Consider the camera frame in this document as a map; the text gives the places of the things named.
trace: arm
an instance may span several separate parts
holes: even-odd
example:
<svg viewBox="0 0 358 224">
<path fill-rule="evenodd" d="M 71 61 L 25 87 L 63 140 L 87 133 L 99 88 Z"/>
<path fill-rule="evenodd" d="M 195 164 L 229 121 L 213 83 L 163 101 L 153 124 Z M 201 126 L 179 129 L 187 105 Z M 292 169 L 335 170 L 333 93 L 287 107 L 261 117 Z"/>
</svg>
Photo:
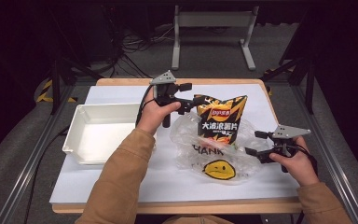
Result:
<svg viewBox="0 0 358 224">
<path fill-rule="evenodd" d="M 153 99 L 152 91 L 145 101 Z M 133 223 L 136 217 L 139 188 L 145 177 L 155 139 L 153 134 L 164 117 L 180 107 L 172 103 L 160 107 L 150 102 L 129 136 L 103 167 L 94 184 L 80 223 Z"/>
<path fill-rule="evenodd" d="M 308 150 L 303 137 L 298 137 L 296 143 Z M 313 171 L 310 160 L 304 153 L 298 152 L 293 158 L 285 158 L 275 153 L 271 153 L 269 156 L 272 160 L 285 166 L 300 185 L 297 190 L 298 198 L 309 224 L 351 223 L 337 197 L 325 183 L 320 182 Z"/>
</svg>

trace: white tabletop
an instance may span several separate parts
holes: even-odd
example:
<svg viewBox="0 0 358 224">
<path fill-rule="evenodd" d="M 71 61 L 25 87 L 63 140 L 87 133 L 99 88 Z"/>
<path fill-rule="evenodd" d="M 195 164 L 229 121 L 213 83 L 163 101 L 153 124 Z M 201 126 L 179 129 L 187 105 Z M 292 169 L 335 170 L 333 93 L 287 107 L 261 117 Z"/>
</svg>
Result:
<svg viewBox="0 0 358 224">
<path fill-rule="evenodd" d="M 145 86 L 91 87 L 86 104 L 140 103 L 145 89 Z M 258 84 L 193 85 L 192 91 L 178 92 L 176 97 L 192 99 L 195 93 L 210 95 L 221 100 L 247 95 L 248 101 L 242 117 L 251 121 L 260 131 L 272 132 L 277 127 L 269 100 Z M 177 118 L 178 115 L 172 113 L 172 122 Z M 170 128 L 158 129 L 157 150 L 152 155 L 141 185 L 140 203 L 274 199 L 297 196 L 297 182 L 289 174 L 283 173 L 278 163 L 263 164 L 262 169 L 256 174 L 236 184 L 221 184 L 213 179 L 195 175 L 192 170 L 179 170 L 175 161 L 175 144 L 170 140 L 169 133 Z M 71 155 L 67 155 L 50 203 L 85 203 L 102 169 L 102 165 L 80 165 Z"/>
</svg>

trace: white tray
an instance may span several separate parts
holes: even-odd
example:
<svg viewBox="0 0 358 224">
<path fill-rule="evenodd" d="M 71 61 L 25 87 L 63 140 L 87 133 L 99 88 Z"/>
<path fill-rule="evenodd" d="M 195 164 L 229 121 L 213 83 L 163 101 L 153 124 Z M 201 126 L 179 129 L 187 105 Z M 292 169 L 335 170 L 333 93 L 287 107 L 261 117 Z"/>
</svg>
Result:
<svg viewBox="0 0 358 224">
<path fill-rule="evenodd" d="M 104 164 L 135 128 L 139 104 L 78 105 L 62 151 L 80 164 Z"/>
</svg>

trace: yellow snack bag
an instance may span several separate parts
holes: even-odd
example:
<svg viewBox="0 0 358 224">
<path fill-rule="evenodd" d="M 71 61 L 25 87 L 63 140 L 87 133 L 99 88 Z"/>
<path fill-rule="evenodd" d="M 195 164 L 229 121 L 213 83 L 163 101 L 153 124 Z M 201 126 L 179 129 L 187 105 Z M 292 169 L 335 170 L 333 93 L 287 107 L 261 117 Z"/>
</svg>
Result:
<svg viewBox="0 0 358 224">
<path fill-rule="evenodd" d="M 246 100 L 246 95 L 225 101 L 205 96 L 207 104 L 197 106 L 198 115 L 201 117 L 198 135 L 220 143 L 233 145 L 240 128 Z"/>
</svg>

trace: clear plastic wrap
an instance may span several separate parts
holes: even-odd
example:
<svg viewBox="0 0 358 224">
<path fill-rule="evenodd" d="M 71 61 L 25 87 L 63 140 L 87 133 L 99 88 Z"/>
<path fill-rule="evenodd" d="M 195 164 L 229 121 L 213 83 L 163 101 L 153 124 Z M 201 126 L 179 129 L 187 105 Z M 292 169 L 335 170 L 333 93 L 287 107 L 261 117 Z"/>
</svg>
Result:
<svg viewBox="0 0 358 224">
<path fill-rule="evenodd" d="M 235 145 L 223 144 L 198 136 L 200 117 L 186 113 L 173 124 L 171 140 L 177 147 L 179 169 L 192 169 L 195 173 L 226 182 L 247 179 L 260 168 L 260 161 L 245 153 L 245 148 L 265 149 L 267 140 L 255 138 L 255 128 L 242 118 Z"/>
</svg>

